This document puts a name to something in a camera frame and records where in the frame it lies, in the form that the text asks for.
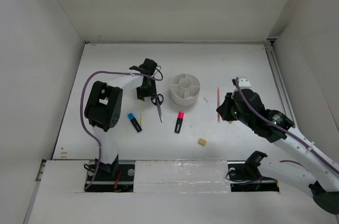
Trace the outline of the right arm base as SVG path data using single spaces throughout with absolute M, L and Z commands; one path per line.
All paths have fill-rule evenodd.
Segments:
M 225 179 L 230 181 L 231 192 L 280 192 L 277 180 L 262 176 L 258 170 L 265 157 L 267 154 L 255 151 L 246 160 L 227 162 Z

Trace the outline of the thin red highlighter pen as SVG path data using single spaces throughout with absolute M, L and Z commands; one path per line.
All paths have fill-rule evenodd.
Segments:
M 220 89 L 217 87 L 217 108 L 220 106 Z M 217 121 L 220 123 L 220 114 L 217 113 Z

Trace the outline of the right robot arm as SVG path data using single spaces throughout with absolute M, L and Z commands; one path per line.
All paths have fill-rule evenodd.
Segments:
M 293 121 L 277 110 L 266 109 L 259 95 L 249 88 L 227 93 L 216 111 L 224 121 L 243 123 L 303 167 L 286 167 L 255 151 L 233 171 L 241 180 L 281 180 L 310 196 L 324 211 L 338 215 L 338 163 L 305 138 Z

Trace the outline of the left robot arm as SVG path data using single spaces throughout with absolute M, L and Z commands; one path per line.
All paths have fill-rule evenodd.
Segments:
M 132 66 L 128 72 L 97 71 L 85 82 L 81 94 L 80 118 L 85 132 L 98 144 L 99 156 L 91 171 L 94 176 L 112 180 L 118 175 L 119 155 L 111 133 L 121 117 L 123 96 L 136 91 L 138 100 L 154 100 L 157 95 L 156 82 L 163 80 L 160 65 L 146 58 L 139 66 Z M 84 95 L 91 79 L 98 74 L 116 75 L 110 82 L 95 81 L 86 104 Z

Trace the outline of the thin yellow highlighter pen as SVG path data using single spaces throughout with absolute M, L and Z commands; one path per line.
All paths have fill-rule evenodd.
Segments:
M 141 101 L 141 106 L 140 106 L 140 125 L 143 126 L 144 123 L 144 101 Z

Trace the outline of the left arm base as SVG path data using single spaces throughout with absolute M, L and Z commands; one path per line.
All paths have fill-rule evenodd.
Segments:
M 130 193 L 133 192 L 135 162 L 119 162 L 118 157 L 112 164 L 99 164 L 99 170 L 94 176 L 97 159 L 84 164 L 87 177 L 84 185 L 85 192 L 93 193 Z

